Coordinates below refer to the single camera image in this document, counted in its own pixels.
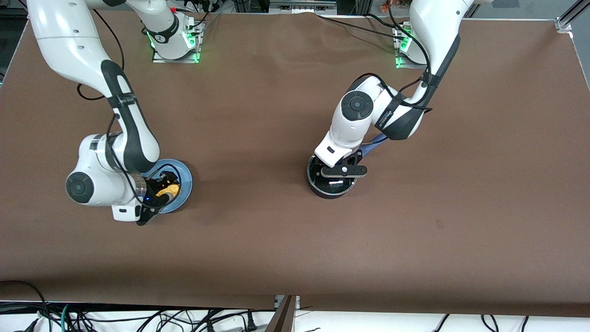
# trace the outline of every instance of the blue plate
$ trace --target blue plate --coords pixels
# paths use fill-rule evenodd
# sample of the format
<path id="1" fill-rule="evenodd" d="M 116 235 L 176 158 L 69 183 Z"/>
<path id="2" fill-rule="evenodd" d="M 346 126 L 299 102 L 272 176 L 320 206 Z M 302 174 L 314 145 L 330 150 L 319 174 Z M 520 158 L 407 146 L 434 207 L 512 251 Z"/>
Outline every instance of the blue plate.
<path id="1" fill-rule="evenodd" d="M 150 176 L 151 173 L 153 173 L 155 170 L 157 170 L 163 164 L 174 165 L 174 167 L 176 167 L 178 169 L 178 172 L 180 172 L 179 179 L 181 180 L 181 190 L 178 193 L 178 196 L 176 196 L 176 199 L 174 199 L 174 201 L 172 201 L 172 203 L 170 203 L 170 205 L 167 205 L 162 210 L 160 210 L 160 213 L 168 213 L 168 212 L 172 212 L 172 211 L 178 209 L 180 206 L 182 206 L 186 202 L 188 197 L 191 195 L 192 174 L 191 174 L 191 171 L 188 169 L 188 167 L 185 164 L 183 164 L 182 162 L 180 162 L 176 159 L 161 159 L 161 160 L 156 161 L 156 164 L 152 167 L 151 170 L 143 173 L 142 177 Z M 160 172 L 161 171 L 170 171 L 170 172 L 173 172 L 174 174 L 176 174 L 176 176 L 178 176 L 178 173 L 174 170 L 174 168 L 172 168 L 170 166 L 162 167 Z"/>

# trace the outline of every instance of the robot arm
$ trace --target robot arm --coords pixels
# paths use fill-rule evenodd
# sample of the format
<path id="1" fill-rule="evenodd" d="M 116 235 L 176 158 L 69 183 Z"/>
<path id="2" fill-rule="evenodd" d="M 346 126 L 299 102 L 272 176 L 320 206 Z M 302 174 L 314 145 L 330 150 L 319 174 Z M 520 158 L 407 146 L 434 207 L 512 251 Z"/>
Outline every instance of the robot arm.
<path id="1" fill-rule="evenodd" d="M 414 0 L 410 7 L 412 35 L 424 46 L 432 75 L 422 75 L 421 84 L 410 98 L 384 85 L 376 76 L 358 78 L 340 100 L 330 131 L 315 149 L 315 156 L 333 168 L 359 148 L 371 124 L 389 139 L 410 137 L 457 52 L 459 25 L 473 3 L 474 0 Z"/>
<path id="2" fill-rule="evenodd" d="M 106 2 L 116 5 L 124 1 Z M 180 57 L 188 51 L 181 36 L 185 27 L 178 27 L 179 18 L 168 7 L 164 10 L 164 0 L 129 2 L 141 13 L 147 29 L 166 35 L 161 43 L 155 43 L 161 55 Z M 121 133 L 95 134 L 83 139 L 66 190 L 80 204 L 111 206 L 116 220 L 138 221 L 143 207 L 139 199 L 143 199 L 148 189 L 141 173 L 152 169 L 160 148 L 125 73 L 109 59 L 100 43 L 89 5 L 104 6 L 104 2 L 28 1 L 33 32 L 49 67 L 66 79 L 104 95 L 122 129 Z M 168 29 L 174 24 L 175 29 Z"/>

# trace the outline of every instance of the black cable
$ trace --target black cable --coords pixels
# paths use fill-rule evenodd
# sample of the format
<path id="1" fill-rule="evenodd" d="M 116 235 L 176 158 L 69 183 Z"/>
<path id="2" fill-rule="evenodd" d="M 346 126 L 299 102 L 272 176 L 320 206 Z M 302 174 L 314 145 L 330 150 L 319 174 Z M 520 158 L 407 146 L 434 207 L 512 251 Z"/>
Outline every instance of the black cable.
<path id="1" fill-rule="evenodd" d="M 175 319 L 175 317 L 178 316 L 179 314 L 181 314 L 182 312 L 183 312 L 183 310 L 180 310 L 172 316 L 168 316 L 168 315 L 162 313 L 162 315 L 160 315 L 160 323 L 158 324 L 159 328 L 156 328 L 156 332 L 162 331 L 162 328 L 164 328 L 164 325 L 166 325 L 167 323 L 178 324 L 178 323 L 172 322 L 172 320 Z"/>
<path id="2" fill-rule="evenodd" d="M 46 302 L 45 298 L 43 297 L 43 294 L 32 283 L 27 282 L 27 281 L 23 281 L 23 280 L 3 280 L 3 281 L 0 281 L 0 284 L 21 284 L 21 285 L 25 285 L 25 286 L 32 288 L 35 291 L 35 293 L 37 293 L 39 298 L 41 299 L 41 303 L 43 303 L 43 307 L 45 308 L 45 313 L 47 313 L 47 315 L 51 315 L 49 308 L 47 307 L 47 302 Z M 49 331 L 50 332 L 53 331 L 53 324 L 51 322 L 49 322 Z"/>
<path id="3" fill-rule="evenodd" d="M 117 322 L 120 322 L 120 321 L 146 320 L 148 318 L 149 317 L 136 317 L 136 318 L 122 318 L 122 319 L 119 319 L 119 320 L 98 320 L 98 319 L 95 319 L 95 318 L 86 318 L 86 320 L 88 320 L 88 321 L 95 321 L 97 323 L 117 323 Z"/>
<path id="4" fill-rule="evenodd" d="M 441 331 L 441 328 L 443 328 L 444 322 L 446 322 L 446 321 L 447 321 L 447 318 L 448 318 L 450 315 L 451 315 L 451 314 L 446 314 L 446 315 L 445 315 L 445 316 L 442 318 L 441 322 L 440 322 L 440 323 L 438 323 L 438 327 L 437 327 L 437 329 L 436 329 L 436 330 L 434 330 L 433 332 L 440 332 L 440 331 Z"/>
<path id="5" fill-rule="evenodd" d="M 389 27 L 389 28 L 394 28 L 395 27 L 393 24 L 389 24 L 389 23 L 383 21 L 377 15 L 374 15 L 374 14 L 371 14 L 371 13 L 367 13 L 367 14 L 365 14 L 363 16 L 365 16 L 365 17 L 372 17 L 372 18 L 376 19 L 377 22 L 381 23 L 382 25 L 384 25 L 386 27 Z"/>
<path id="6" fill-rule="evenodd" d="M 420 78 L 417 78 L 417 79 L 416 79 L 415 81 L 413 81 L 412 83 L 408 83 L 408 84 L 406 84 L 404 87 L 402 87 L 401 89 L 399 89 L 399 90 L 398 90 L 398 93 L 400 93 L 400 92 L 404 91 L 405 89 L 407 89 L 407 88 L 411 87 L 412 85 L 414 85 L 414 84 L 416 84 L 416 83 L 418 83 L 418 82 L 420 82 Z"/>
<path id="7" fill-rule="evenodd" d="M 152 321 L 152 319 L 156 318 L 156 316 L 159 316 L 161 313 L 163 313 L 164 310 L 160 310 L 158 312 L 156 312 L 155 314 L 151 315 L 150 317 L 148 317 L 146 319 L 146 321 L 144 321 L 138 328 L 137 328 L 137 332 L 142 332 L 146 326 L 148 326 L 149 322 Z"/>
<path id="8" fill-rule="evenodd" d="M 250 311 L 250 310 L 248 310 L 248 325 L 245 325 L 244 328 L 245 328 L 245 332 L 253 332 L 253 331 L 258 330 L 256 323 L 254 323 L 254 317 L 252 317 L 252 311 Z"/>
<path id="9" fill-rule="evenodd" d="M 211 310 L 199 323 L 196 324 L 196 326 L 191 330 L 191 332 L 196 332 L 196 330 L 203 325 L 204 323 L 207 323 L 209 320 L 211 320 L 211 318 L 215 315 L 217 315 L 218 313 L 220 313 L 221 311 L 223 311 L 222 309 L 213 309 Z"/>
<path id="10" fill-rule="evenodd" d="M 529 322 L 529 316 L 525 316 L 525 320 L 522 321 L 522 326 L 520 327 L 520 332 L 525 332 L 526 323 Z"/>
<path id="11" fill-rule="evenodd" d="M 223 316 L 215 317 L 215 318 L 213 318 L 213 319 L 212 319 L 212 318 L 209 318 L 209 319 L 208 319 L 208 322 L 209 322 L 209 323 L 211 323 L 211 324 L 215 324 L 215 323 L 218 323 L 218 322 L 220 322 L 220 321 L 222 321 L 222 320 L 226 320 L 226 319 L 228 319 L 228 318 L 235 317 L 235 316 L 241 316 L 242 318 L 244 318 L 244 316 L 242 316 L 242 315 L 244 315 L 244 314 L 248 314 L 248 312 L 251 312 L 251 313 L 272 313 L 272 312 L 275 312 L 275 310 L 265 310 L 265 309 L 259 309 L 259 310 L 248 310 L 248 311 L 242 311 L 242 312 L 239 312 L 239 313 L 232 313 L 232 314 L 227 314 L 227 315 L 223 315 Z M 194 328 L 194 329 L 193 329 L 191 332 L 196 332 L 196 329 L 197 329 L 197 328 L 198 328 L 198 326 L 197 326 L 197 327 L 195 327 L 195 328 Z M 207 329 L 207 326 L 204 326 L 204 327 L 203 327 L 202 329 L 200 329 L 198 332 L 203 332 L 205 329 Z"/>
<path id="12" fill-rule="evenodd" d="M 432 82 L 432 70 L 430 67 L 430 57 L 428 56 L 428 53 L 426 52 L 426 49 L 424 48 L 424 46 L 422 46 L 422 43 L 419 42 L 418 40 L 416 40 L 416 38 L 414 38 L 414 36 L 412 36 L 408 31 L 405 31 L 396 21 L 394 18 L 393 13 L 391 12 L 391 6 L 387 7 L 387 10 L 389 11 L 389 18 L 391 19 L 391 21 L 393 22 L 394 26 L 396 29 L 402 31 L 405 35 L 407 35 L 409 38 L 411 38 L 416 45 L 420 48 L 420 50 L 422 51 L 422 53 L 424 54 L 424 59 L 426 60 L 426 72 L 428 73 L 428 85 L 426 86 L 426 91 L 424 92 L 424 95 L 422 96 L 422 98 L 420 98 L 419 101 L 415 102 L 414 104 L 408 104 L 408 105 L 404 105 L 402 103 L 402 105 L 404 106 L 409 106 L 409 105 L 417 105 L 420 104 L 421 102 L 424 101 L 424 99 L 426 99 L 426 97 L 428 96 L 428 92 L 430 91 L 430 87 L 431 87 L 431 82 Z"/>
<path id="13" fill-rule="evenodd" d="M 109 31 L 113 35 L 114 40 L 117 42 L 117 46 L 119 46 L 119 52 L 121 53 L 121 70 L 125 70 L 125 54 L 123 54 L 123 47 L 121 46 L 121 42 L 119 41 L 117 34 L 114 33 L 114 31 L 110 27 L 109 23 L 107 23 L 107 21 L 102 17 L 102 15 L 99 14 L 99 12 L 96 9 L 92 9 L 92 10 L 100 18 L 100 20 L 103 21 L 103 23 L 107 26 L 107 28 L 109 29 Z M 78 92 L 78 95 L 85 100 L 100 100 L 100 99 L 104 98 L 104 96 L 86 97 L 85 95 L 82 94 L 82 91 L 80 90 L 81 87 L 82 87 L 82 84 L 78 84 L 78 86 L 76 87 L 76 91 Z"/>
<path id="14" fill-rule="evenodd" d="M 117 166 L 121 169 L 121 171 L 125 174 L 128 174 L 129 172 L 126 171 L 123 168 L 123 165 L 121 164 L 121 162 L 119 161 L 119 157 L 117 157 L 117 154 L 115 154 L 114 150 L 113 150 L 113 146 L 112 144 L 109 144 L 109 135 L 110 135 L 110 130 L 111 127 L 113 126 L 113 122 L 114 120 L 117 118 L 116 114 L 113 114 L 113 117 L 111 118 L 111 121 L 109 123 L 109 127 L 107 128 L 107 132 L 106 132 L 106 136 L 107 136 L 107 141 L 105 142 L 106 145 L 109 146 L 109 149 L 111 150 L 111 154 L 113 156 L 113 159 L 115 160 L 115 162 L 117 163 Z M 160 168 L 158 168 L 156 171 L 161 170 L 164 166 L 170 166 L 172 167 L 175 171 L 176 171 L 176 175 L 178 177 L 178 192 L 180 192 L 180 190 L 182 189 L 181 185 L 182 185 L 182 177 L 181 177 L 181 173 L 180 171 L 178 171 L 178 169 L 176 168 L 176 166 L 172 165 L 172 164 L 163 164 L 162 166 L 160 166 Z M 174 198 L 172 198 L 171 200 L 169 200 L 166 204 L 163 205 L 157 205 L 157 206 L 151 206 L 151 205 L 147 205 L 145 204 L 137 195 L 137 193 L 135 192 L 135 186 L 131 183 L 131 180 L 129 179 L 128 176 L 125 176 L 125 179 L 127 179 L 127 183 L 129 184 L 129 187 L 131 187 L 131 191 L 133 193 L 133 196 L 135 197 L 135 199 L 139 202 L 139 204 L 141 204 L 143 207 L 146 207 L 148 209 L 161 209 L 163 207 L 166 207 L 170 204 L 172 204 L 172 202 L 178 197 L 178 195 L 174 196 Z"/>
<path id="15" fill-rule="evenodd" d="M 385 91 L 387 91 L 387 93 L 389 93 L 389 96 L 391 97 L 391 99 L 395 99 L 395 96 L 391 92 L 391 90 L 389 89 L 387 83 L 385 83 L 385 81 L 381 78 L 381 76 L 379 76 L 379 75 L 377 75 L 375 73 L 365 73 L 363 75 L 360 75 L 356 80 L 361 79 L 361 78 L 363 78 L 365 76 L 374 76 L 376 79 L 378 79 L 379 82 L 381 83 L 381 85 L 383 86 L 383 88 L 385 89 Z M 419 105 L 416 105 L 416 104 L 410 104 L 410 103 L 404 102 L 404 101 L 402 101 L 400 103 L 400 105 L 402 105 L 402 106 L 408 106 L 408 107 L 415 108 L 415 109 L 424 110 L 425 113 L 432 110 L 432 108 L 428 108 L 428 107 L 424 107 L 424 106 L 419 106 Z"/>
<path id="16" fill-rule="evenodd" d="M 332 19 L 332 18 L 329 18 L 329 17 L 323 17 L 323 16 L 318 16 L 318 17 L 321 18 L 321 19 L 325 19 L 326 21 L 330 21 L 330 22 L 334 22 L 334 23 L 346 25 L 347 27 L 352 27 L 352 28 L 356 28 L 356 29 L 360 29 L 360 30 L 365 30 L 365 31 L 372 32 L 372 33 L 378 34 L 378 35 L 384 35 L 384 36 L 389 37 L 389 38 L 399 39 L 399 40 L 403 40 L 404 39 L 401 36 L 394 36 L 392 34 L 386 34 L 384 32 L 380 32 L 380 31 L 375 31 L 375 30 L 371 30 L 371 29 L 359 27 L 358 25 L 353 25 L 353 24 L 350 24 L 350 23 L 345 23 L 345 22 L 338 21 L 336 19 Z"/>
<path id="17" fill-rule="evenodd" d="M 188 315 L 188 310 L 183 310 L 183 312 L 186 312 L 186 316 L 188 317 L 188 319 L 189 319 L 190 321 L 185 321 L 185 320 L 183 320 L 183 319 L 180 319 L 180 318 L 178 318 L 178 317 L 174 317 L 173 319 L 174 319 L 174 320 L 177 320 L 177 321 L 179 321 L 179 322 L 181 322 L 181 323 L 185 323 L 185 324 L 189 324 L 189 325 L 195 325 L 196 323 L 194 323 L 194 322 L 192 321 L 191 317 Z M 162 314 L 162 316 L 164 316 L 164 317 L 168 317 L 168 318 L 172 318 L 172 316 L 171 316 L 171 315 L 167 315 L 167 314 L 165 314 L 165 313 L 163 313 L 163 314 Z"/>
<path id="18" fill-rule="evenodd" d="M 184 332 L 184 327 L 182 327 L 182 325 L 178 324 L 178 323 L 177 323 L 177 322 L 175 322 L 175 321 L 169 321 L 169 323 L 171 323 L 171 324 L 174 324 L 174 325 L 176 325 L 176 326 L 180 327 L 180 328 L 181 328 L 181 330 L 182 330 L 182 332 Z"/>
<path id="19" fill-rule="evenodd" d="M 248 331 L 248 324 L 246 323 L 246 318 L 244 318 L 244 315 L 240 315 L 240 317 L 244 321 L 244 331 Z"/>
<path id="20" fill-rule="evenodd" d="M 198 27 L 198 26 L 199 26 L 199 24 L 201 24 L 201 23 L 205 22 L 205 19 L 207 18 L 207 15 L 209 15 L 209 13 L 210 13 L 210 12 L 206 12 L 206 13 L 205 13 L 205 16 L 203 16 L 203 18 L 202 18 L 200 21 L 198 21 L 198 22 L 197 22 L 197 23 L 195 23 L 194 25 L 191 25 L 191 26 L 189 26 L 189 27 L 188 27 L 188 28 L 189 28 L 189 30 L 190 30 L 190 29 L 193 29 L 193 28 L 195 28 L 195 27 Z"/>
<path id="21" fill-rule="evenodd" d="M 500 330 L 498 329 L 498 323 L 496 322 L 496 319 L 494 318 L 494 315 L 490 315 L 491 317 L 491 321 L 494 322 L 494 327 L 496 328 L 495 330 L 492 329 L 486 322 L 486 316 L 485 315 L 481 315 L 481 322 L 487 327 L 488 330 L 490 330 L 491 332 L 500 332 Z"/>

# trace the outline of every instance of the table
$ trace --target table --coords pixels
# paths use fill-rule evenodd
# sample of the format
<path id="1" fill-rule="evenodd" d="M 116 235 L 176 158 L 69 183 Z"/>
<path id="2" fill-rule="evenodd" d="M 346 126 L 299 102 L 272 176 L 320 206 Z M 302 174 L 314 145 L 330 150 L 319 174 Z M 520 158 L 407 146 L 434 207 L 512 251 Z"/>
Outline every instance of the table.
<path id="1" fill-rule="evenodd" d="M 0 90 L 0 279 L 52 301 L 268 308 L 299 294 L 315 310 L 590 316 L 590 93 L 553 22 L 464 21 L 434 111 L 329 201 L 305 166 L 337 101 L 365 72 L 397 88 L 420 74 L 395 69 L 388 38 L 228 14 L 201 63 L 152 64 L 132 12 L 104 17 L 161 158 L 188 163 L 194 192 L 143 227 L 73 203 L 78 145 L 112 113 L 48 68 L 27 26 Z"/>

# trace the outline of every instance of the metal frame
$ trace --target metal frame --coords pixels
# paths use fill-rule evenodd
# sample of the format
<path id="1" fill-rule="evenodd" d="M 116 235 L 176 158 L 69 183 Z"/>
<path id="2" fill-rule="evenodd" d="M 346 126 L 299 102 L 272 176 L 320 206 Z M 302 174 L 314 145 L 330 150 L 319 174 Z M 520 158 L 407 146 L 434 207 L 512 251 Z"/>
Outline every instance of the metal frame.
<path id="1" fill-rule="evenodd" d="M 250 1 L 237 0 L 234 1 L 234 7 L 236 12 L 250 12 Z"/>
<path id="2" fill-rule="evenodd" d="M 295 320 L 295 310 L 297 310 L 299 306 L 299 296 L 277 295 L 275 297 L 275 307 L 277 303 L 280 303 L 280 305 L 264 331 L 292 332 L 293 321 Z"/>
<path id="3" fill-rule="evenodd" d="M 577 0 L 568 10 L 561 16 L 557 17 L 555 27 L 559 33 L 567 33 L 571 31 L 570 25 L 577 17 L 580 16 L 590 6 L 590 0 Z"/>
<path id="4" fill-rule="evenodd" d="M 356 2 L 355 2 L 356 12 L 354 12 L 353 14 L 362 15 L 364 13 L 369 12 L 372 4 L 373 4 L 373 0 L 356 0 Z"/>
<path id="5" fill-rule="evenodd" d="M 472 18 L 473 15 L 476 14 L 477 10 L 481 7 L 481 5 L 471 5 L 471 7 L 469 7 L 469 9 L 467 10 L 467 12 L 465 13 L 465 15 L 463 15 L 464 18 Z"/>

